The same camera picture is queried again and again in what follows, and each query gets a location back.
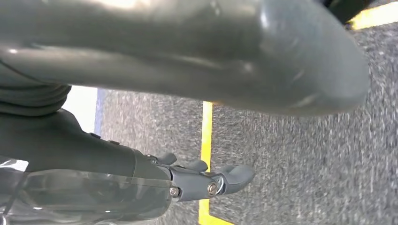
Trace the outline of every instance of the clear plastic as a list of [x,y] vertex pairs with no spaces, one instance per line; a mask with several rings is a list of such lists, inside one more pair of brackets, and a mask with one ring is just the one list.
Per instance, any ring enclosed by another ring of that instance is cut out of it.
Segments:
[[[168,180],[73,170],[30,173],[3,216],[3,225],[135,224],[167,211],[170,188]],[[5,196],[9,202],[10,193]]]

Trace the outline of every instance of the screw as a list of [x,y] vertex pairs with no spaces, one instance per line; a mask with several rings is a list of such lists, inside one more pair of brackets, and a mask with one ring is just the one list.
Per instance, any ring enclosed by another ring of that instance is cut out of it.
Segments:
[[215,182],[211,182],[209,186],[207,186],[207,193],[209,196],[214,196],[217,193],[217,184]]
[[179,194],[180,194],[180,190],[177,187],[170,188],[170,195],[173,198],[177,198]]

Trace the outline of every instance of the prosthetic hand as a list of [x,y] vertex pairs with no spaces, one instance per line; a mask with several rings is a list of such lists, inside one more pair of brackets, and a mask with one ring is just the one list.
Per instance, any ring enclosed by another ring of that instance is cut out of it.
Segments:
[[161,216],[174,201],[232,194],[252,168],[206,172],[196,161],[146,156],[80,129],[64,110],[35,118],[0,114],[3,225],[121,225]]

